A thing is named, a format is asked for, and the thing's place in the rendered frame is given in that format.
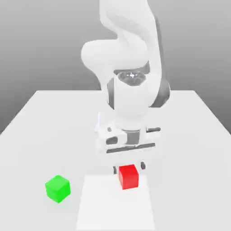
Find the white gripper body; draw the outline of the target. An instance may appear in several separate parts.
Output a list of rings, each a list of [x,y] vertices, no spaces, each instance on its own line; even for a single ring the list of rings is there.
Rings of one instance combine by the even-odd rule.
[[[126,166],[148,163],[154,158],[155,142],[136,145],[109,144],[104,151],[105,166]]]

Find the small red cube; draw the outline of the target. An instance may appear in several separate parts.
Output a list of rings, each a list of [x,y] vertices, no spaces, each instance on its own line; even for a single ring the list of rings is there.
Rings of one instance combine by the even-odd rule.
[[[123,190],[139,186],[139,174],[134,164],[120,166],[118,176]]]

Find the small green cube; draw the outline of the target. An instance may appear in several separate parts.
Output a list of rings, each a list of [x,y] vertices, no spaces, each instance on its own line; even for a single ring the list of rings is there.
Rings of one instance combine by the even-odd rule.
[[[45,183],[46,194],[53,201],[60,203],[70,195],[70,182],[68,179],[56,175]]]

